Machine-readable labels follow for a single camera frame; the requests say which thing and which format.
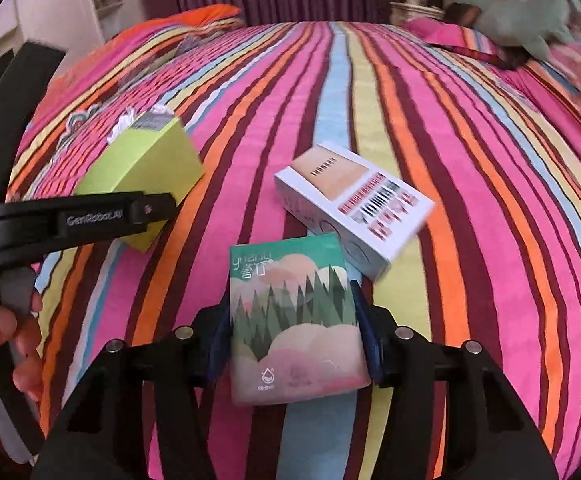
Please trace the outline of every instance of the bedspread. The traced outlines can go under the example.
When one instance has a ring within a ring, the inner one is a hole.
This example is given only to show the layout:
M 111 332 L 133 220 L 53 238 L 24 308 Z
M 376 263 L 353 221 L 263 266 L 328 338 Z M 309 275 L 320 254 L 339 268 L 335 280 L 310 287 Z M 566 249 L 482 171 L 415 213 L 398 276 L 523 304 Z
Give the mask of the bedspread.
M 148 253 L 113 241 L 45 259 L 37 282 L 43 428 L 108 340 L 148 343 L 218 303 L 231 245 L 306 235 L 272 176 L 331 140 L 437 204 L 384 279 L 365 281 L 374 302 L 433 341 L 480 341 L 561 476 L 573 471 L 581 461 L 581 121 L 559 103 L 543 113 L 541 88 L 530 99 L 514 83 L 398 28 L 282 23 L 233 30 L 173 59 L 103 103 L 66 142 L 29 140 L 11 193 L 69 194 L 120 114 L 159 103 L 182 118 L 206 171 Z M 368 479 L 391 394 L 366 388 L 236 408 L 226 373 L 201 395 L 200 419 L 221 480 Z M 431 475 L 441 466 L 443 397 L 434 424 Z M 150 474 L 160 478 L 154 425 L 146 427 Z

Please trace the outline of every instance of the shelf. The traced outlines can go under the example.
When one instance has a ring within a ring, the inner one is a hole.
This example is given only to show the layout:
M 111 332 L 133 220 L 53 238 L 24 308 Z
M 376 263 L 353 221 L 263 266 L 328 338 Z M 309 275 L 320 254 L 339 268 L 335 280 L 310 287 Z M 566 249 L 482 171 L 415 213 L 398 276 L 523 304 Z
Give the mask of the shelf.
M 109 6 L 102 7 L 101 9 L 97 9 L 97 16 L 101 20 L 101 19 L 105 18 L 106 16 L 109 16 L 110 14 L 115 12 L 120 7 L 122 7 L 123 4 L 124 4 L 124 2 L 117 2 L 115 4 L 110 4 Z

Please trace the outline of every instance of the stuffed animal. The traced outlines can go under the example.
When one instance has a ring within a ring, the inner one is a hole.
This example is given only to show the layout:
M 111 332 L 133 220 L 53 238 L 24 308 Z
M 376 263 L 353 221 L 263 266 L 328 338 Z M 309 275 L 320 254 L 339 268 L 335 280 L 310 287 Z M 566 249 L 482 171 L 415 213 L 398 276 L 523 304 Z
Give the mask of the stuffed animal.
M 581 13 L 579 0 L 444 0 L 482 9 L 474 29 L 501 46 L 522 46 L 533 57 L 549 58 L 547 40 L 573 41 L 567 23 L 571 8 Z

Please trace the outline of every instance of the metal screw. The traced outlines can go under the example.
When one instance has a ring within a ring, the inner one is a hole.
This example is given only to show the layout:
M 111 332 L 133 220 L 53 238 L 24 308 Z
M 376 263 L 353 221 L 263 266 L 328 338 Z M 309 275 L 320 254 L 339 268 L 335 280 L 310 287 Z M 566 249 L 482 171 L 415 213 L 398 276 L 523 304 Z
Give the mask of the metal screw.
M 181 326 L 174 331 L 174 336 L 181 340 L 190 339 L 195 331 L 190 326 Z
M 465 347 L 472 354 L 479 354 L 482 351 L 482 345 L 477 341 L 466 341 Z
M 415 334 L 407 326 L 398 326 L 397 330 L 395 330 L 395 335 L 400 339 L 407 340 L 412 339 Z
M 115 354 L 124 348 L 124 342 L 121 339 L 112 339 L 106 343 L 106 351 L 109 354 Z

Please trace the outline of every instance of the fingernail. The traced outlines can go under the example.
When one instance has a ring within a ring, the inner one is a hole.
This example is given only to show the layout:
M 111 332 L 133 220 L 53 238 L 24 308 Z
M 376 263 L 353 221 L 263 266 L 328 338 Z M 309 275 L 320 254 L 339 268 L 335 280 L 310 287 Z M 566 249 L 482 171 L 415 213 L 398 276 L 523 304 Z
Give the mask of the fingernail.
M 0 332 L 10 337 L 17 330 L 17 318 L 10 310 L 0 308 Z

